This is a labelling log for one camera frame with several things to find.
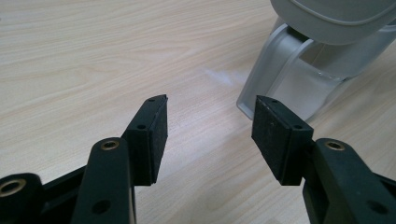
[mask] gray plastic object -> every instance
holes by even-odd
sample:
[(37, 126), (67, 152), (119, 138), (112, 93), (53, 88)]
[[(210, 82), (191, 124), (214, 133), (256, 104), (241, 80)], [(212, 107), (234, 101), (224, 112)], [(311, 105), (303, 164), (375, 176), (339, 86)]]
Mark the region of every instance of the gray plastic object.
[(252, 119), (256, 96), (265, 95), (308, 119), (339, 84), (361, 73), (395, 37), (393, 21), (353, 44), (328, 45), (305, 37), (278, 20), (237, 106)]
[(320, 43), (345, 45), (396, 18), (395, 0), (271, 0), (286, 24)]

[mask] screw hole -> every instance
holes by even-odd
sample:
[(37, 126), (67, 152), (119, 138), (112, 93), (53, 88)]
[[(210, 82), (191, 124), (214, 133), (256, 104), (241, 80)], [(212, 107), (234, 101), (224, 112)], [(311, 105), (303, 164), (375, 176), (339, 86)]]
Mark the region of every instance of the screw hole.
[(24, 179), (13, 179), (2, 184), (0, 186), (0, 198), (7, 197), (14, 193), (17, 193), (26, 185), (26, 180)]
[(388, 208), (384, 206), (382, 203), (369, 200), (367, 201), (367, 204), (369, 205), (371, 210), (375, 211), (378, 214), (385, 215), (388, 213)]
[(326, 147), (332, 149), (332, 150), (338, 150), (338, 151), (342, 151), (344, 149), (346, 149), (343, 145), (336, 143), (336, 142), (327, 142), (325, 143)]
[(117, 148), (119, 146), (119, 144), (120, 143), (117, 141), (107, 141), (101, 145), (101, 149), (102, 150), (111, 150), (111, 149)]
[(110, 206), (111, 203), (109, 200), (102, 200), (93, 205), (92, 212), (97, 215), (101, 215), (105, 213), (110, 208)]

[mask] table surface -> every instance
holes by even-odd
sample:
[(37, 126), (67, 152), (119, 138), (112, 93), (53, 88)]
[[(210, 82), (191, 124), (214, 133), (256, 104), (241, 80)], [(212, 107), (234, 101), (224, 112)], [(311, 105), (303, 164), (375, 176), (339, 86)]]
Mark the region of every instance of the table surface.
[[(269, 0), (1, 1), (0, 176), (44, 183), (120, 136), (166, 93), (158, 183), (136, 188), (138, 223), (308, 223), (280, 187), (236, 99), (270, 34)], [(396, 43), (311, 120), (396, 179)]]

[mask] mounting hole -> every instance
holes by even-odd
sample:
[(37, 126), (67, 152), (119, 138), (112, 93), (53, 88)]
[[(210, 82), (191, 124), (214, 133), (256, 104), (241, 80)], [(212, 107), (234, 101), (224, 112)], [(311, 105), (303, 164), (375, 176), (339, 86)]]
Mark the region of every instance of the mounting hole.
[(388, 208), (384, 206), (382, 203), (369, 200), (367, 201), (367, 204), (369, 205), (371, 210), (375, 211), (378, 214), (385, 215), (388, 213)]
[(0, 186), (0, 198), (7, 197), (14, 193), (17, 193), (26, 185), (26, 180), (24, 179), (13, 179)]
[(342, 151), (342, 150), (346, 149), (343, 145), (336, 143), (336, 142), (326, 142), (325, 145), (329, 149), (337, 150), (337, 151)]
[(110, 141), (104, 142), (101, 145), (101, 149), (102, 150), (111, 150), (111, 149), (117, 148), (119, 145), (120, 145), (119, 142), (110, 140)]
[(108, 211), (110, 206), (111, 206), (111, 202), (109, 200), (102, 200), (93, 205), (92, 212), (95, 213), (96, 215), (101, 215), (106, 211)]

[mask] light wooden desk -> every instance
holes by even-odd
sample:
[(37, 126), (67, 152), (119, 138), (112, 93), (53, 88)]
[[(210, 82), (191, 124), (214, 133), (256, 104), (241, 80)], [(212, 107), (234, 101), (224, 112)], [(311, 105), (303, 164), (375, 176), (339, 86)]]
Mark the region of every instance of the light wooden desk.
[[(307, 223), (302, 189), (278, 185), (235, 106), (275, 20), (268, 0), (0, 1), (0, 176), (66, 174), (166, 93), (138, 223)], [(310, 121), (393, 179), (395, 59), (393, 43)]]

